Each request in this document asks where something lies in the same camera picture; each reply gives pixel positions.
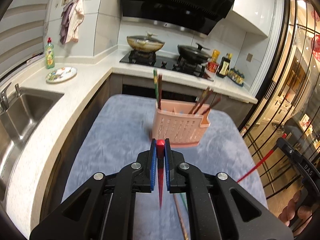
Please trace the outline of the right hand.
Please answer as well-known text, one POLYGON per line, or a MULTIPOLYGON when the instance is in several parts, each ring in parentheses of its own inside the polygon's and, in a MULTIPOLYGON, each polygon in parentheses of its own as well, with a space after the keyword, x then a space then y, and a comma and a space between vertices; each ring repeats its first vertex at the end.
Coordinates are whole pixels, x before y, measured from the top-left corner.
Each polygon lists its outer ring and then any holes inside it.
POLYGON ((289 226, 290 221, 295 215, 302 220, 303 224, 293 232, 293 234, 299 235, 309 224, 312 219, 312 209, 308 206, 301 206, 298 210, 296 209, 297 203, 300 201, 302 191, 298 190, 288 202, 287 206, 283 208, 279 214, 278 219, 281 220, 286 226, 289 226))

